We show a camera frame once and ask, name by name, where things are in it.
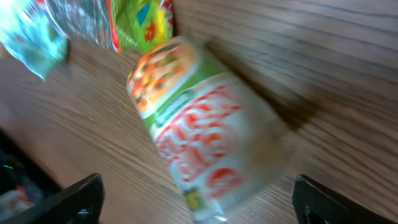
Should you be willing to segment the green snack bag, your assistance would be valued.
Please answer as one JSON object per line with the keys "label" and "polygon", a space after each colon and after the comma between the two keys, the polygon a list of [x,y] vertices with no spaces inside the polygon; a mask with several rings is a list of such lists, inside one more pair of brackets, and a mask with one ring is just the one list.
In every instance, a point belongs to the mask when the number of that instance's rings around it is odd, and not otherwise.
{"label": "green snack bag", "polygon": [[115,52],[146,53],[173,36],[172,0],[42,0],[56,30]]}

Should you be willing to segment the green cup noodles container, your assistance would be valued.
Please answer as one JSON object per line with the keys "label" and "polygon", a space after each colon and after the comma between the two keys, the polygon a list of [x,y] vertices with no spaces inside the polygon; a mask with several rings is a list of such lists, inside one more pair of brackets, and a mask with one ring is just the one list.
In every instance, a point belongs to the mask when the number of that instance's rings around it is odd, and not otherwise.
{"label": "green cup noodles container", "polygon": [[292,158],[272,107],[192,40],[146,53],[127,91],[196,223],[225,220]]}

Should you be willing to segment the teal snack packet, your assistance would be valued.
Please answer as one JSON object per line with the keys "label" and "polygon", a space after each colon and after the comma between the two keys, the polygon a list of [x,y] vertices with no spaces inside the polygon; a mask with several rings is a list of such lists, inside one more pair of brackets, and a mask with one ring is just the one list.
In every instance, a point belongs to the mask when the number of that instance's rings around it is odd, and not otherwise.
{"label": "teal snack packet", "polygon": [[33,0],[1,0],[1,43],[42,80],[68,56],[68,39]]}

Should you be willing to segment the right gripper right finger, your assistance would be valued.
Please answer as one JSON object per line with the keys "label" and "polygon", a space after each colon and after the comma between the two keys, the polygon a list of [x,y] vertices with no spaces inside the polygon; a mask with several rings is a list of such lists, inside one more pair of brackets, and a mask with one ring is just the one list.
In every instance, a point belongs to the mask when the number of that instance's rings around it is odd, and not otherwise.
{"label": "right gripper right finger", "polygon": [[292,205],[299,224],[395,224],[302,174],[294,183]]}

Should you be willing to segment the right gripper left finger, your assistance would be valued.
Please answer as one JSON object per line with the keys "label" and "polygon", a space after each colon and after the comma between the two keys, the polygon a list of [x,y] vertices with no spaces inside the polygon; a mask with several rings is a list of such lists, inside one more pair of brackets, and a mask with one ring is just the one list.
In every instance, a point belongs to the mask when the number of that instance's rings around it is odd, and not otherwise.
{"label": "right gripper left finger", "polygon": [[104,199],[102,177],[94,173],[1,224],[98,224]]}

